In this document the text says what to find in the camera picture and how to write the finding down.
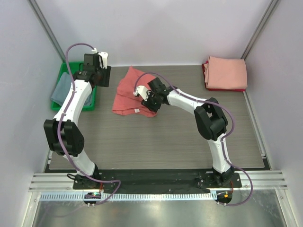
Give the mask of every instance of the folded towel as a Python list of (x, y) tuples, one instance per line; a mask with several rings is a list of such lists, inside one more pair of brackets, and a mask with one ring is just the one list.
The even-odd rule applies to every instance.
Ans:
[(247, 73), (244, 59), (209, 57), (204, 64), (205, 84), (210, 89), (246, 89)]
[[(63, 105), (69, 91), (71, 88), (71, 77), (68, 73), (64, 72), (60, 77), (58, 84), (56, 85), (55, 91), (51, 96), (51, 100), (60, 106)], [(91, 105), (91, 94), (86, 99), (84, 105), (88, 106)]]
[[(141, 97), (134, 96), (134, 84), (139, 76), (144, 72), (134, 69), (132, 66), (129, 67), (126, 76), (120, 81), (117, 94), (115, 96), (112, 112), (119, 115), (129, 114), (142, 114), (146, 117), (154, 117), (157, 113), (150, 111), (148, 108), (141, 104), (143, 100)], [(148, 82), (155, 79), (154, 76), (147, 74), (139, 80), (137, 86), (143, 85), (148, 89)]]

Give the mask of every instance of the peach towel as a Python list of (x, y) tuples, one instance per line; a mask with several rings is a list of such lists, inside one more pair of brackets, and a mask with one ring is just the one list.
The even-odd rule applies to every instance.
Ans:
[[(143, 100), (141, 97), (134, 96), (134, 84), (139, 76), (144, 72), (134, 69), (132, 66), (129, 67), (126, 76), (120, 81), (117, 94), (115, 96), (112, 112), (119, 115), (129, 114), (142, 114), (146, 117), (154, 117), (157, 113), (150, 111), (141, 104)], [(147, 74), (139, 80), (137, 86), (144, 85), (148, 89), (148, 82), (155, 79), (151, 74)]]
[(209, 57), (205, 67), (207, 88), (246, 89), (247, 73), (244, 59), (222, 59)]

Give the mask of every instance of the floor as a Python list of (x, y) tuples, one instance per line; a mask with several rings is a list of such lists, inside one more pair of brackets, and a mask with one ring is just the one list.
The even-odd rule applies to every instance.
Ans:
[[(242, 92), (206, 90), (201, 66), (135, 68), (160, 73), (193, 96), (215, 97), (236, 120), (235, 131), (227, 139), (231, 161), (244, 168), (264, 167)], [(198, 133), (194, 117), (184, 110), (163, 105), (153, 118), (111, 112), (116, 88), (127, 70), (113, 67), (110, 87), (98, 87), (95, 110), (81, 113), (78, 127), (90, 159), (99, 169), (211, 168), (208, 144)], [(71, 169), (71, 165), (53, 153), (50, 169)]]
[[(234, 191), (231, 203), (247, 190)], [(256, 190), (244, 205), (215, 201), (120, 201), (95, 208), (81, 201), (41, 201), (34, 227), (286, 227), (275, 190)]]

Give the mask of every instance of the folded gray towel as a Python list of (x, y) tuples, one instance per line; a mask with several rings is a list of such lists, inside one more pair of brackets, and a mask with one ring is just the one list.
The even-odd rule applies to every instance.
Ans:
[[(51, 100), (62, 106), (70, 91), (70, 88), (71, 88), (71, 77), (67, 72), (64, 72), (55, 88), (55, 91), (53, 91)], [(91, 94), (86, 99), (84, 105), (85, 106), (91, 105)]]

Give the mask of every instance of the white wall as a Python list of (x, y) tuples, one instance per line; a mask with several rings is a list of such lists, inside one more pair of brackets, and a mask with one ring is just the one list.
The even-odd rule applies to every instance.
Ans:
[(248, 93), (271, 164), (303, 223), (303, 1), (283, 0), (246, 61)]
[(0, 1), (0, 220), (20, 226), (34, 172), (48, 145), (43, 123), (61, 64), (25, 0)]
[[(37, 0), (62, 49), (87, 42), (112, 66), (240, 58), (270, 0)], [(72, 50), (79, 60), (87, 49)]]

